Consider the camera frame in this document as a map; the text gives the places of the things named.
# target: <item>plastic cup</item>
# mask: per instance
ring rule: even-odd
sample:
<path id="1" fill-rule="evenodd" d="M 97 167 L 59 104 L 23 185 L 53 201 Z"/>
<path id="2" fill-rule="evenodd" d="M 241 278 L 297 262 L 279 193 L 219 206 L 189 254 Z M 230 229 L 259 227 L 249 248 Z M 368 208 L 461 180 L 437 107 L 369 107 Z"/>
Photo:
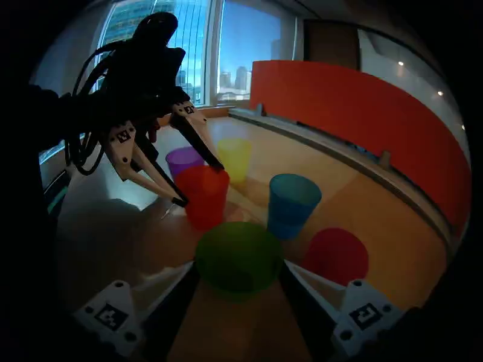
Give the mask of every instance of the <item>plastic cup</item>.
<path id="1" fill-rule="evenodd" d="M 166 155 L 166 162 L 171 172 L 171 177 L 176 177 L 181 171 L 193 166 L 202 166 L 205 160 L 193 147 L 177 148 Z"/>
<path id="2" fill-rule="evenodd" d="M 245 181 L 252 144 L 242 138 L 226 138 L 218 142 L 218 155 L 233 183 Z"/>
<path id="3" fill-rule="evenodd" d="M 188 198 L 186 215 L 196 229 L 208 230 L 223 221 L 230 183 L 225 170 L 193 166 L 177 174 L 174 183 Z"/>
<path id="4" fill-rule="evenodd" d="M 319 231 L 310 242 L 303 268 L 341 285 L 363 279 L 369 270 L 369 254 L 349 231 L 330 227 Z"/>
<path id="5" fill-rule="evenodd" d="M 279 239 L 296 237 L 321 198 L 319 187 L 303 176 L 274 176 L 270 180 L 268 231 Z"/>
<path id="6" fill-rule="evenodd" d="M 207 232 L 195 260 L 201 277 L 236 302 L 267 288 L 278 277 L 283 256 L 280 242 L 263 226 L 233 222 Z"/>

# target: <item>purple cup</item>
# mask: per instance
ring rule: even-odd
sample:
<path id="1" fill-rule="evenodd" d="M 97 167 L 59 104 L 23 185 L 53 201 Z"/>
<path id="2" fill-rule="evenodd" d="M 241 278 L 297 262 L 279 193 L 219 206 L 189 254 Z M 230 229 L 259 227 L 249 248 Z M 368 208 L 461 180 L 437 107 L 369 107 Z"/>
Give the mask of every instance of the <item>purple cup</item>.
<path id="1" fill-rule="evenodd" d="M 171 177 L 176 177 L 181 171 L 193 166 L 203 166 L 205 160 L 193 147 L 177 148 L 166 155 Z"/>

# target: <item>table surface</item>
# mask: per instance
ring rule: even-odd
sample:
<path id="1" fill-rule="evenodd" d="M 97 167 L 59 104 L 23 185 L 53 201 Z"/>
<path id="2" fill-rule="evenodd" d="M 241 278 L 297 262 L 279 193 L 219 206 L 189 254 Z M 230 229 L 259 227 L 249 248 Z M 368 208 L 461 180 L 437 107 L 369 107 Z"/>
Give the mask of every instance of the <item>table surface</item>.
<path id="1" fill-rule="evenodd" d="M 322 201 L 300 235 L 283 241 L 286 259 L 299 264 L 312 236 L 341 227 L 369 254 L 365 278 L 402 310 L 421 306 L 446 267 L 443 244 L 408 205 L 356 170 L 275 132 L 224 117 L 208 128 L 216 143 L 241 137 L 252 142 L 244 185 L 231 186 L 227 221 L 265 224 L 268 183 L 276 174 L 297 173 L 314 181 Z M 158 163 L 188 142 L 166 127 L 158 132 Z M 136 286 L 166 267 L 194 257 L 202 232 L 184 210 L 148 190 L 122 182 L 104 157 L 88 177 L 73 175 L 58 223 L 59 281 L 66 306 L 75 311 L 115 279 Z M 168 359 L 212 361 L 310 360 L 278 282 L 245 303 L 229 303 L 201 281 Z"/>

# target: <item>orange panel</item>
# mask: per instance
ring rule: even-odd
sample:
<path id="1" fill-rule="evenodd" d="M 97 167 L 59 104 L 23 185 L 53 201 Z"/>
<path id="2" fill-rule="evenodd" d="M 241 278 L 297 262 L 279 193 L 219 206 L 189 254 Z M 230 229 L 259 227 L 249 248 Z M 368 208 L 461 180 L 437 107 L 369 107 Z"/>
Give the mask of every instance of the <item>orange panel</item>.
<path id="1" fill-rule="evenodd" d="M 372 75 L 318 62 L 254 62 L 250 108 L 299 121 L 381 155 L 462 231 L 471 171 L 458 142 L 424 104 Z"/>

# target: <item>blue cup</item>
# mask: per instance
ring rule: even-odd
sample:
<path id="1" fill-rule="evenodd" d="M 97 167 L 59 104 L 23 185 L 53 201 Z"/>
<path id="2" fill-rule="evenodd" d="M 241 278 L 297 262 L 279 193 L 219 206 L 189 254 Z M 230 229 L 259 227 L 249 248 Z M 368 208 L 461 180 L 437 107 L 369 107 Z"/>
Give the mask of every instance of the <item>blue cup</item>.
<path id="1" fill-rule="evenodd" d="M 267 230 L 279 239 L 296 237 L 321 199 L 319 187 L 303 176 L 274 176 L 270 180 Z"/>

